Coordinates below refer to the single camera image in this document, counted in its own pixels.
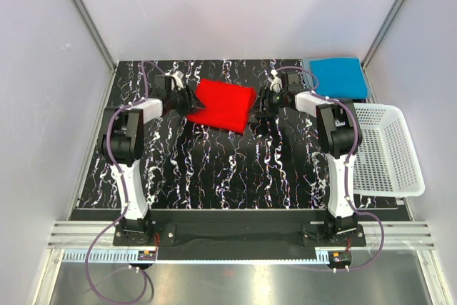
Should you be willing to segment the red t-shirt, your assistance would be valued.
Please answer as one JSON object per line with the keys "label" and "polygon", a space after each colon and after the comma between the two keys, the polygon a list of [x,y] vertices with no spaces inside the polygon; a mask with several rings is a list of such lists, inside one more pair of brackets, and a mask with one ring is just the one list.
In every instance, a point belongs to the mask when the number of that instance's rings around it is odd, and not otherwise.
{"label": "red t-shirt", "polygon": [[254,88],[202,79],[196,88],[196,96],[205,108],[187,115],[189,121],[244,133],[249,111],[256,100]]}

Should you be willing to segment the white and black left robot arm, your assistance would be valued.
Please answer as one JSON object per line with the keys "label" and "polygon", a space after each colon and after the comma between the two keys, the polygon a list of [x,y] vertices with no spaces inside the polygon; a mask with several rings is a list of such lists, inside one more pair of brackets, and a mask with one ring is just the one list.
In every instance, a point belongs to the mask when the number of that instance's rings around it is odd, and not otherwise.
{"label": "white and black left robot arm", "polygon": [[111,168],[119,189],[121,215],[115,221],[120,236],[137,244],[154,237],[154,224],[141,182],[140,160],[144,153],[144,127],[170,111],[185,116],[205,109],[180,71],[158,76],[158,84],[138,101],[104,109],[97,149]]}

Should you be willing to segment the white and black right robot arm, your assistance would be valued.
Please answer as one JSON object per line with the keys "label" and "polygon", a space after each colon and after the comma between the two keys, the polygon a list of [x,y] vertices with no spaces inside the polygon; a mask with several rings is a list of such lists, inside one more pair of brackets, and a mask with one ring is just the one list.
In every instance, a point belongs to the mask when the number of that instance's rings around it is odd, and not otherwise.
{"label": "white and black right robot arm", "polygon": [[277,116],[282,108],[307,113],[316,119],[318,143],[326,155],[330,195],[327,219],[313,239],[340,245],[356,232],[358,218],[353,202],[353,178],[361,130],[351,100],[337,100],[303,88],[297,73],[271,71],[269,85],[262,86],[251,113],[256,118]]}

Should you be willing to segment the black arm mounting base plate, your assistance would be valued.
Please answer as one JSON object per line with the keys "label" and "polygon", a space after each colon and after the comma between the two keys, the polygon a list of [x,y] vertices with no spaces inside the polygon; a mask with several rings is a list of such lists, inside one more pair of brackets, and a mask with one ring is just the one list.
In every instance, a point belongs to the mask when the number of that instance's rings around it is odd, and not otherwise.
{"label": "black arm mounting base plate", "polygon": [[312,235],[327,211],[289,210],[153,210],[150,237],[120,236],[118,246],[158,247],[161,260],[304,260],[316,248],[366,246],[362,226],[349,238],[316,241]]}

